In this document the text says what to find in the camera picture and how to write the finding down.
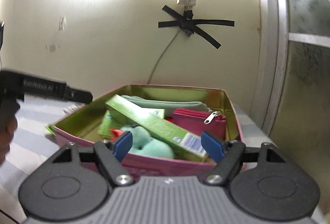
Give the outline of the person's left hand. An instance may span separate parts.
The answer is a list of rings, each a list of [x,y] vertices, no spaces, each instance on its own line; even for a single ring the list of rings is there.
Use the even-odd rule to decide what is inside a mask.
[[[17,119],[14,117],[1,131],[0,135],[0,164],[2,165],[6,160],[6,155],[10,151],[10,143],[14,137],[14,133],[17,130]]]

